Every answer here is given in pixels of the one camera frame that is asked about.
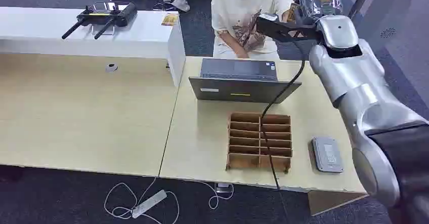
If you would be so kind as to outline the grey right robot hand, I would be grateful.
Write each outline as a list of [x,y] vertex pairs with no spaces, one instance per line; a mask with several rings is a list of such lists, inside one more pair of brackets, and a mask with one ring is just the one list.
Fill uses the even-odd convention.
[[341,0],[295,0],[299,4],[298,20],[305,25],[313,25],[318,19],[328,15],[342,15]]

